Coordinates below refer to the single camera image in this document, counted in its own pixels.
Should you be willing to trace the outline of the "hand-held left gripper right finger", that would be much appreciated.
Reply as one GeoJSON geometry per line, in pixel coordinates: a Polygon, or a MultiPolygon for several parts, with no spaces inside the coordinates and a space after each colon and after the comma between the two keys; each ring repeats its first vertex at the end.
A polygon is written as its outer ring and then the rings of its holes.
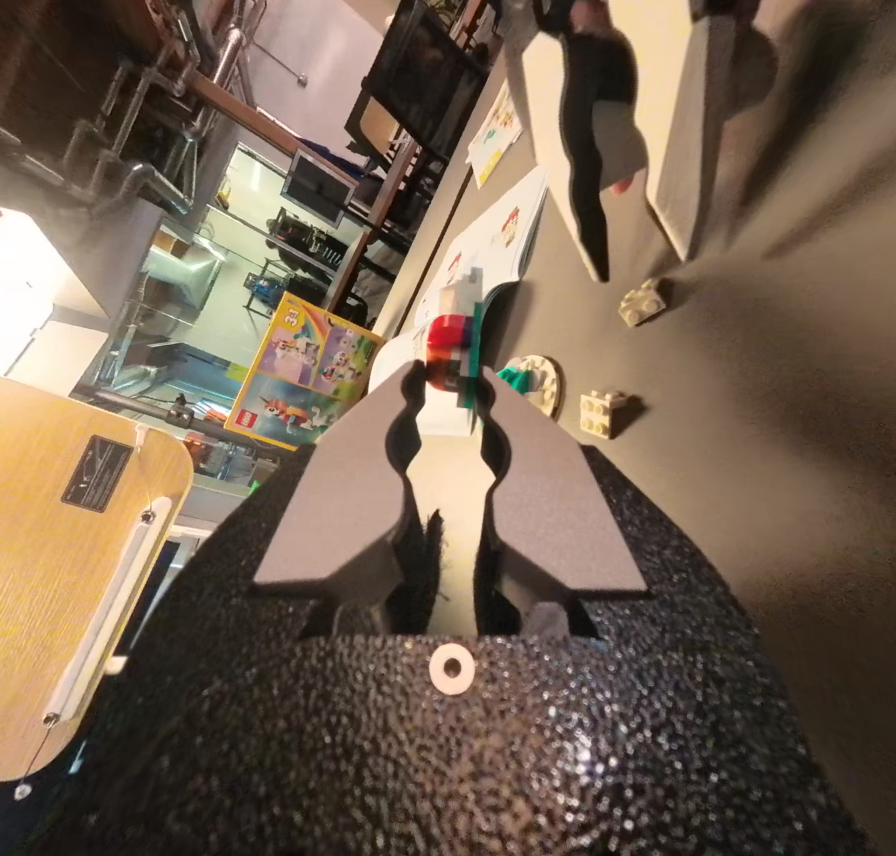
{"type": "Polygon", "coordinates": [[[580,444],[493,371],[477,381],[487,490],[477,552],[477,616],[524,619],[603,597],[644,597],[647,582],[580,444]]]}

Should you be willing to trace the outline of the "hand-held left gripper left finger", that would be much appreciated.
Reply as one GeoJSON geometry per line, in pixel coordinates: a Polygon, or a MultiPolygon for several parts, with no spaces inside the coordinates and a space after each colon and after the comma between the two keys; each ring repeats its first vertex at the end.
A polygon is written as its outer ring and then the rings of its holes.
{"type": "Polygon", "coordinates": [[[408,469],[425,366],[405,362],[315,443],[253,577],[264,593],[429,617],[429,553],[408,469]]]}

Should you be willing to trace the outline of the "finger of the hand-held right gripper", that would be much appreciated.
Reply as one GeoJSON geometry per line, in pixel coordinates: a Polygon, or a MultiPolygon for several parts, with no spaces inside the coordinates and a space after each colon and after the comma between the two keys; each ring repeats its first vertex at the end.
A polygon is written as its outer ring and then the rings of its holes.
{"type": "Polygon", "coordinates": [[[591,279],[610,279],[601,194],[647,165],[634,121],[636,72],[614,38],[540,32],[521,56],[537,163],[591,279]]]}
{"type": "Polygon", "coordinates": [[[729,15],[694,19],[690,0],[609,0],[609,7],[634,60],[645,198],[686,261],[700,243],[724,125],[737,112],[737,51],[755,33],[759,8],[740,26],[729,15]]]}

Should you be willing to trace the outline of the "round white plate teal bricks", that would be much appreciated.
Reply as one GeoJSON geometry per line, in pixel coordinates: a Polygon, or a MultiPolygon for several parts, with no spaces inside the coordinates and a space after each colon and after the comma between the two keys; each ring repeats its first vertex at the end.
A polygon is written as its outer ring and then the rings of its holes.
{"type": "Polygon", "coordinates": [[[546,417],[556,419],[562,406],[564,380],[561,369],[552,360],[541,355],[513,357],[497,376],[546,417]]]}

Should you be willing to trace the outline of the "white lego brick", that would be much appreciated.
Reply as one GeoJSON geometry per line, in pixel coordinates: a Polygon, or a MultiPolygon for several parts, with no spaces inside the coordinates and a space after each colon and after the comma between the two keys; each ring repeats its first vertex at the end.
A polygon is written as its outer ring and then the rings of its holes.
{"type": "Polygon", "coordinates": [[[649,278],[621,300],[618,314],[627,327],[638,327],[666,311],[661,278],[649,278]]]}
{"type": "Polygon", "coordinates": [[[633,425],[647,406],[620,390],[596,391],[579,396],[579,429],[591,437],[611,440],[633,425]]]}

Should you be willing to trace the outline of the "red white green lego assembly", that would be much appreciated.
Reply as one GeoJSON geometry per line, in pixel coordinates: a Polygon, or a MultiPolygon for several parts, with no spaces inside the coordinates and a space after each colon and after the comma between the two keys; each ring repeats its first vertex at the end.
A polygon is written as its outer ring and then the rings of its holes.
{"type": "Polygon", "coordinates": [[[425,340],[427,383],[465,409],[476,404],[484,299],[483,270],[473,267],[440,290],[425,340]]]}

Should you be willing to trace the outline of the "yellow lego set box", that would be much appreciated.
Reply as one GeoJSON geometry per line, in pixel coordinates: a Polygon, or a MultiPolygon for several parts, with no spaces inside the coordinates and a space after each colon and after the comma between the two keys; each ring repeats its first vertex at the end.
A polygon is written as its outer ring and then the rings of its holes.
{"type": "Polygon", "coordinates": [[[315,442],[362,398],[384,342],[284,294],[224,430],[271,447],[315,442]]]}

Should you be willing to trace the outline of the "person's right hand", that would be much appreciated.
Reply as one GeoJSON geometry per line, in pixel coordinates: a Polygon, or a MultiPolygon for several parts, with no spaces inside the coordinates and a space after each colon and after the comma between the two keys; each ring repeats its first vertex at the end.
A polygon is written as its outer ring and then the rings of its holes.
{"type": "Polygon", "coordinates": [[[569,27],[577,35],[610,36],[614,31],[609,7],[603,0],[575,0],[569,27]]]}

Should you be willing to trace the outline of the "small colourful instruction booklet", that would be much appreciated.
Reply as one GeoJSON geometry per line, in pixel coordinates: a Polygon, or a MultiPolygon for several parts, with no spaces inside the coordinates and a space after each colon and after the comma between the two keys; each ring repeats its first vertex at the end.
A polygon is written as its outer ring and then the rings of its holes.
{"type": "Polygon", "coordinates": [[[467,164],[477,189],[482,188],[522,131],[520,117],[505,82],[468,146],[467,164]]]}

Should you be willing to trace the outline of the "open instruction booklet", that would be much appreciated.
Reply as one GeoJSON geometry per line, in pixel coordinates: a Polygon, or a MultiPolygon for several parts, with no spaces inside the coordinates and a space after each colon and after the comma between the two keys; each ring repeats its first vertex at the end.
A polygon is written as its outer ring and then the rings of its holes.
{"type": "Polygon", "coordinates": [[[443,251],[442,261],[422,295],[409,329],[390,339],[375,357],[369,381],[369,393],[384,383],[404,363],[410,361],[423,363],[426,383],[424,405],[417,420],[421,434],[466,437],[472,434],[476,419],[476,406],[473,409],[459,407],[454,396],[437,391],[427,383],[425,340],[429,323],[438,311],[440,290],[469,269],[481,268],[485,296],[484,327],[490,303],[501,290],[518,284],[524,275],[547,188],[546,168],[534,167],[500,200],[455,237],[443,251]]]}

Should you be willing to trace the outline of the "large black screen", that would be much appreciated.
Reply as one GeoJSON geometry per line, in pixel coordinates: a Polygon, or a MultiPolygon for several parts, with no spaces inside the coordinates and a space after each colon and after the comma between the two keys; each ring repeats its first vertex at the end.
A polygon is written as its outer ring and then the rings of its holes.
{"type": "Polygon", "coordinates": [[[488,77],[450,37],[426,0],[399,0],[345,131],[350,149],[385,160],[361,119],[375,102],[433,158],[447,164],[488,77]]]}

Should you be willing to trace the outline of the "grey framed monitor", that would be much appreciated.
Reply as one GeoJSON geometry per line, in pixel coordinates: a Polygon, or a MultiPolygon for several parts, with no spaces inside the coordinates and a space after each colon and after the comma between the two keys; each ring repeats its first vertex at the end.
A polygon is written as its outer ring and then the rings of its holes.
{"type": "Polygon", "coordinates": [[[290,204],[337,229],[354,199],[359,179],[310,147],[299,145],[281,186],[290,204]]]}

